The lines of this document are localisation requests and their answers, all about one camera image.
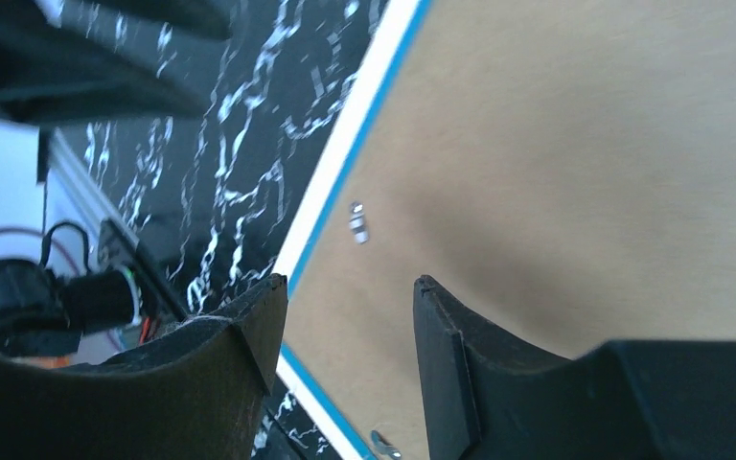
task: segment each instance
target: white strip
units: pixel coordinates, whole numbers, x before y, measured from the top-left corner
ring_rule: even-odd
[[[391,66],[405,31],[422,0],[390,0],[374,39],[365,53],[358,76],[340,112],[329,141],[320,155],[309,187],[303,195],[297,215],[292,221],[273,271],[291,278],[303,249],[310,243],[311,231],[317,223],[326,200],[332,193],[340,171],[354,145],[374,97]],[[320,431],[344,460],[358,459],[359,454],[326,409],[300,380],[283,356],[278,359],[278,376],[303,405]]]

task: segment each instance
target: blue tape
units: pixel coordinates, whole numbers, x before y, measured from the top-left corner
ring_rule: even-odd
[[[332,191],[329,194],[329,197],[326,199],[326,203],[323,205],[323,209],[320,211],[320,215],[317,217],[317,222],[314,223],[314,227],[311,230],[309,240],[307,241],[306,246],[303,248],[300,259],[298,259],[297,261],[297,266],[295,267],[293,275],[291,279],[288,280],[289,298],[291,298],[292,293],[297,288],[298,281],[303,274],[303,270],[306,268],[307,263],[309,262],[309,258],[311,257],[311,252],[314,249],[314,246],[317,244],[317,241],[320,239],[320,234],[323,232],[323,227],[326,225],[326,221],[329,219],[329,216],[332,213],[334,203],[337,201],[337,198],[342,191],[345,180],[348,178],[348,175],[351,173],[354,164],[357,162],[359,152],[362,150],[362,146],[363,144],[365,144],[365,139],[367,138],[368,133],[371,131],[371,128],[373,127],[374,122],[376,121],[377,116],[380,113],[382,103],[387,97],[388,91],[390,91],[394,79],[399,74],[399,70],[402,67],[402,63],[404,61],[404,56],[407,54],[410,45],[413,43],[413,38],[416,36],[416,33],[421,28],[429,6],[430,0],[421,0],[419,2],[419,5],[416,7],[416,11],[413,13],[413,17],[410,23],[407,25],[407,30],[402,36],[402,41],[400,42],[399,47],[397,48],[396,53],[391,60],[391,64],[388,67],[387,73],[385,73],[385,76],[382,78],[382,83],[379,85],[379,90],[377,91],[377,94],[374,95],[374,99],[371,102],[368,113],[365,115],[365,120],[362,121],[362,126],[359,128],[354,143],[351,145],[351,149],[348,152],[348,156],[346,156],[342,170],[340,170],[340,173],[337,176],[337,180],[332,186]],[[354,430],[354,428],[351,426],[351,424],[348,423],[345,417],[343,417],[340,411],[337,410],[332,400],[330,400],[329,397],[326,396],[326,393],[323,391],[320,385],[317,384],[309,371],[307,371],[303,364],[301,364],[300,360],[298,360],[297,356],[295,356],[295,354],[291,351],[286,343],[281,346],[281,355],[287,361],[288,365],[291,366],[292,370],[294,370],[300,380],[306,385],[307,388],[309,388],[309,391],[314,395],[314,398],[317,399],[320,405],[326,410],[326,412],[328,412],[329,416],[332,418],[337,427],[339,427],[339,429],[343,432],[343,434],[349,440],[352,446],[354,446],[360,457],[375,459],[376,457],[368,448],[368,445],[365,444],[365,441],[363,441],[362,438],[359,437],[357,431]]]

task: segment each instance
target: small metal object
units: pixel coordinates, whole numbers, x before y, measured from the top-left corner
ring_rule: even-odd
[[[399,452],[397,448],[393,447],[393,445],[391,445],[391,443],[382,436],[382,433],[375,429],[371,431],[371,443],[374,444],[374,449],[377,450],[379,455],[387,455],[390,458],[402,458],[402,453]]]
[[[351,219],[348,221],[348,227],[354,234],[354,241],[357,244],[365,244],[368,242],[368,228],[365,225],[365,212],[362,203],[355,201],[351,203]]]

